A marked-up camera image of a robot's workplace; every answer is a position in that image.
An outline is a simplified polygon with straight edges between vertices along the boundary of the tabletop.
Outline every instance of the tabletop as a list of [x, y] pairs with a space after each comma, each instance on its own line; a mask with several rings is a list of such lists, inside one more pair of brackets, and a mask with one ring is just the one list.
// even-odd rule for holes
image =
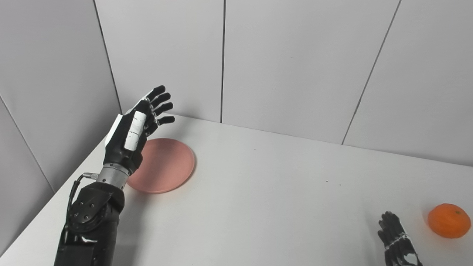
[[[441, 203], [473, 214], [473, 168], [176, 116], [149, 138], [180, 140], [196, 167], [155, 195], [124, 189], [114, 266], [382, 266], [378, 220], [397, 214], [425, 265], [473, 261], [473, 233], [426, 225]], [[98, 173], [103, 141], [10, 248], [1, 266], [51, 266], [72, 182]], [[81, 186], [90, 183], [83, 181]]]

